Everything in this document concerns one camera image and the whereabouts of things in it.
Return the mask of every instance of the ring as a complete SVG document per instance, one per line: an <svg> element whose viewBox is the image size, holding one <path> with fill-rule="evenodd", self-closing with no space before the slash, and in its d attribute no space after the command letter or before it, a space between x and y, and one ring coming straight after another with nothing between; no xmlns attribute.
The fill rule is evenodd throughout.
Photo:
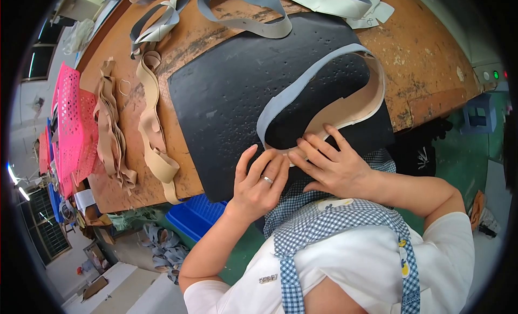
<svg viewBox="0 0 518 314"><path fill-rule="evenodd" d="M270 184L272 184L274 182L273 180L271 180L270 178L268 178L265 175L261 176L261 178L263 178L264 180L268 181L268 183L270 183Z"/></svg>

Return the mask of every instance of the blue plastic basket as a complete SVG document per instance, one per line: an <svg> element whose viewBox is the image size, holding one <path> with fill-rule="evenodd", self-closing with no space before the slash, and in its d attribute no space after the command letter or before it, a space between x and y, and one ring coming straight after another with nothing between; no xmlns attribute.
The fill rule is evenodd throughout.
<svg viewBox="0 0 518 314"><path fill-rule="evenodd" d="M227 202L211 203L205 194L192 197L183 204L174 205L166 219L180 231L198 242L223 214Z"/></svg>

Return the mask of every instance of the wooden workbench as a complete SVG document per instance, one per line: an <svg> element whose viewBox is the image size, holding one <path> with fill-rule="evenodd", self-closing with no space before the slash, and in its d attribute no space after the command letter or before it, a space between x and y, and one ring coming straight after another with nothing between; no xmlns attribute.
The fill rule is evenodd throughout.
<svg viewBox="0 0 518 314"><path fill-rule="evenodd" d="M383 25L359 29L356 33L381 61L387 75L385 100L394 131L408 129L435 117L448 114L480 93L473 70L457 42L441 22L419 0L383 0L395 8ZM308 11L289 0L282 0L287 13ZM130 5L123 0L87 47L78 70L80 87L96 91L100 66L113 57L112 76L131 83L129 96L115 95L120 114L119 127L126 137L126 165L137 171L132 196L108 178L102 166L88 177L101 212L114 212L165 202L164 192L146 167L144 147L137 129L145 108L144 90L135 75L137 60L129 57L129 33L134 23L151 6ZM280 17L269 9L251 6L241 0L212 0L218 18L252 18L269 21ZM157 46L162 63L156 71L161 96L158 114L164 129L167 153L180 164L175 177L178 198L203 193L202 185L189 155L174 107L167 78L209 48L241 32L227 29L205 19L190 0L180 14L180 23ZM124 83L122 90L129 86Z"/></svg>

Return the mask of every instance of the person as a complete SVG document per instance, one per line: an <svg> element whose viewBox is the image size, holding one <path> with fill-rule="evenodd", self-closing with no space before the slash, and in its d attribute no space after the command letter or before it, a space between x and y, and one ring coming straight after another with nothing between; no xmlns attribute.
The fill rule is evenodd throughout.
<svg viewBox="0 0 518 314"><path fill-rule="evenodd" d="M459 191L439 178L394 173L386 151L364 160L336 128L324 128L339 150L305 134L297 145L310 162L268 149L247 174L257 145L243 152L234 198L179 274L190 314L462 310L475 250ZM315 181L285 188L290 161ZM424 235L393 207L424 217ZM218 273L263 216L267 240L227 285Z"/></svg>

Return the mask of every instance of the blue checkered apron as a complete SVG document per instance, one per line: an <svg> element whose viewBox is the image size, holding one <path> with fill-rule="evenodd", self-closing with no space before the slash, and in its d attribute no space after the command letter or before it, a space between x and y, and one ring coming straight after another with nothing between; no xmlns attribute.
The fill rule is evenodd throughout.
<svg viewBox="0 0 518 314"><path fill-rule="evenodd" d="M371 168L395 172L394 161L385 149L364 156ZM385 225L398 236L403 278L401 313L419 313L421 294L418 268L405 220L394 209L375 202L341 200L331 194L302 193L310 181L293 184L283 192L279 204L266 214L264 234L273 234L275 256L280 260L282 306L284 312L304 313L304 296L295 268L295 253L308 244L354 227Z"/></svg>

